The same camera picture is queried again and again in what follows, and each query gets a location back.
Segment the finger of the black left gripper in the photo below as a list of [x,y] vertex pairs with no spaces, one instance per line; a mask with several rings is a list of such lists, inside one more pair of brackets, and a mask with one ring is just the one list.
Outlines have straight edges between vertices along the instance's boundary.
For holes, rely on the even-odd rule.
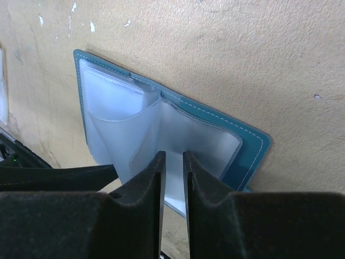
[[1,191],[97,192],[117,178],[113,165],[66,169],[1,167]]

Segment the white plastic card packet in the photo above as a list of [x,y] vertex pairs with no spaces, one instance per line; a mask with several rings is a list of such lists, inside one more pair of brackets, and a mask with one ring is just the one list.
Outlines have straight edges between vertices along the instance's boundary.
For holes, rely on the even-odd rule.
[[6,85],[5,53],[1,47],[1,123],[7,125],[9,120],[9,96]]

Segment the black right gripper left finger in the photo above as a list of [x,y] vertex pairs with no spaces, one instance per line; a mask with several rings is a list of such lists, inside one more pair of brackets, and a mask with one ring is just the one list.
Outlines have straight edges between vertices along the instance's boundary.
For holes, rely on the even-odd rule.
[[1,258],[160,258],[165,167],[110,193],[1,191]]

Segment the blue leather card holder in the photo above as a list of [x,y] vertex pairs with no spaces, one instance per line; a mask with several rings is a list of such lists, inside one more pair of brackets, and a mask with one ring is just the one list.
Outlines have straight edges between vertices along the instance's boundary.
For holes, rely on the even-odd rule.
[[86,143],[94,160],[128,182],[166,153],[164,201],[186,215],[183,153],[236,191],[248,184],[271,137],[230,115],[89,52],[73,52]]

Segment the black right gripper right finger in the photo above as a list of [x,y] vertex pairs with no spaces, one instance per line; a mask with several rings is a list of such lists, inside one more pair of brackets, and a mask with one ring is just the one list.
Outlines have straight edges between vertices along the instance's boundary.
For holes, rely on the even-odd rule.
[[344,195],[232,190],[183,154],[191,258],[344,258]]

